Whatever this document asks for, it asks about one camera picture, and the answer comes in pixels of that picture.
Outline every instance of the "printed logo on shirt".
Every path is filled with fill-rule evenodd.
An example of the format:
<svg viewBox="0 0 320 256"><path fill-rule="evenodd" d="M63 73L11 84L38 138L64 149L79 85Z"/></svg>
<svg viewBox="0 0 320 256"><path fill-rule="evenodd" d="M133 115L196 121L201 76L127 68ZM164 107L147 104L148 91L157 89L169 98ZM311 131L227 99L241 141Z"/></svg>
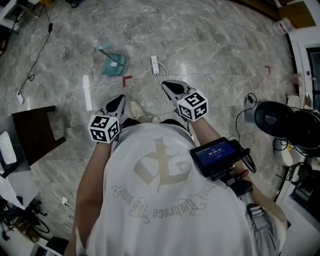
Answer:
<svg viewBox="0 0 320 256"><path fill-rule="evenodd" d="M149 152L145 156L143 156L135 165L134 165L134 172L146 183L150 185L157 176L160 178L160 182L158 185L158 192L159 187L164 185L170 184L177 184L180 182L184 182L187 180L189 173L191 171L192 165L186 161L178 161L175 163L175 166L179 170L179 174L171 174L173 170L169 168L169 161L179 154L168 155L167 154L167 147L164 143L163 137L155 139L155 152ZM157 161L158 171L156 174L152 174L152 169L148 169L144 164L143 160L151 159Z"/></svg>
<svg viewBox="0 0 320 256"><path fill-rule="evenodd" d="M204 200L208 200L212 189L215 189L215 185L206 182L200 191L195 195L188 195L187 198L180 198L174 205L168 208L149 209L149 205L143 196L137 197L136 201L133 201L135 196L131 195L126 187L126 184L122 186L113 185L113 196L115 198L121 197L130 207L129 214L134 218L144 219L145 224L149 224L152 219L165 219L173 216L179 216L182 218L184 215L193 216L199 210L204 210L207 206Z"/></svg>

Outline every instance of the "shoe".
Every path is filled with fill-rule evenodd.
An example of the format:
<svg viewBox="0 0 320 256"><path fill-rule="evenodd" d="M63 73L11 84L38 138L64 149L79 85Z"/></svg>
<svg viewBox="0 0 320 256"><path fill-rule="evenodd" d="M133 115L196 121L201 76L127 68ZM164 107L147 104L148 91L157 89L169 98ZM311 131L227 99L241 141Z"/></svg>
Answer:
<svg viewBox="0 0 320 256"><path fill-rule="evenodd" d="M126 96L123 94L113 96L102 103L99 110L95 113L96 115L109 115L111 117L120 118L125 111L126 107Z"/></svg>
<svg viewBox="0 0 320 256"><path fill-rule="evenodd" d="M162 82L161 86L165 94L174 104L187 94L195 91L195 89L186 82L178 80L165 80Z"/></svg>
<svg viewBox="0 0 320 256"><path fill-rule="evenodd" d="M160 118L157 116L152 117L151 123L158 124L160 123Z"/></svg>
<svg viewBox="0 0 320 256"><path fill-rule="evenodd" d="M144 116L145 120L148 120L146 114L144 113L144 111L142 110L142 108L138 102L131 101L129 104L129 108L130 108L132 115L135 117L135 119L138 120L139 117Z"/></svg>

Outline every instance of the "white t-shirt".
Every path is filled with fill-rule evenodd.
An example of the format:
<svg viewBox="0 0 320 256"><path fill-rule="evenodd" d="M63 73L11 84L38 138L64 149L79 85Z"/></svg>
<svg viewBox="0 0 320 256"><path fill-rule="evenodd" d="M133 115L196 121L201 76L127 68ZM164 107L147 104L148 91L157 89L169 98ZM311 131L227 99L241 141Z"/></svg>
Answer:
<svg viewBox="0 0 320 256"><path fill-rule="evenodd" d="M278 255L285 228L272 214L254 232L246 205L202 176L182 128L144 123L123 129L104 170L101 213L89 256Z"/></svg>

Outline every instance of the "person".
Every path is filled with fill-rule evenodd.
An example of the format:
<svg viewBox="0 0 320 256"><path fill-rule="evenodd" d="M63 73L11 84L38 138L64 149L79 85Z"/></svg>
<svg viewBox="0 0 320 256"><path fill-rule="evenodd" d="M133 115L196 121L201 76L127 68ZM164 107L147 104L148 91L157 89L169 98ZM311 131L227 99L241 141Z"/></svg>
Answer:
<svg viewBox="0 0 320 256"><path fill-rule="evenodd" d="M117 142L97 143L83 174L64 255L279 255L287 220L271 199L252 185L268 223L257 231L246 204L198 171L179 122L150 123L137 102L129 107L136 120L125 120ZM220 138L204 118L190 124L201 145Z"/></svg>

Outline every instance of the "white cable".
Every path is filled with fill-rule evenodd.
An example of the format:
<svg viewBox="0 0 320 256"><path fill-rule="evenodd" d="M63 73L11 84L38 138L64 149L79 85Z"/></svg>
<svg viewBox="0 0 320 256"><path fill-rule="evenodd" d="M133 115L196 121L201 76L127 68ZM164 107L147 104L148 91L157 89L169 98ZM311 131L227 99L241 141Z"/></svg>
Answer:
<svg viewBox="0 0 320 256"><path fill-rule="evenodd" d="M18 93L18 92L16 91L16 92L13 94L12 99L9 99L7 95L4 95L4 96L9 100L9 102L12 102L12 100L15 98L15 96L16 96L17 93Z"/></svg>
<svg viewBox="0 0 320 256"><path fill-rule="evenodd" d="M157 61L157 63L159 63L159 64L164 68L164 70L165 70L166 75L165 75L165 78L163 79L163 81L165 81L165 80L167 79L167 77L168 77L168 70L166 69L166 66L163 65L161 62ZM167 97L164 89L162 88L162 82L160 81L160 78L159 78L158 74L156 74L156 77L158 78L158 81L159 81L159 83L160 83L161 90L162 90L162 92L163 92L162 98L161 98L161 102L160 102L160 105L161 105L160 121L161 121L161 118L162 118L162 115L163 115L163 114L164 114L164 120L166 120L166 115L167 115L167 111L168 111L168 107L169 107L169 100L168 100L168 97ZM165 109L165 112L164 112L163 106L162 106L162 101L163 101L164 97L165 97L165 99L166 99L166 109Z"/></svg>

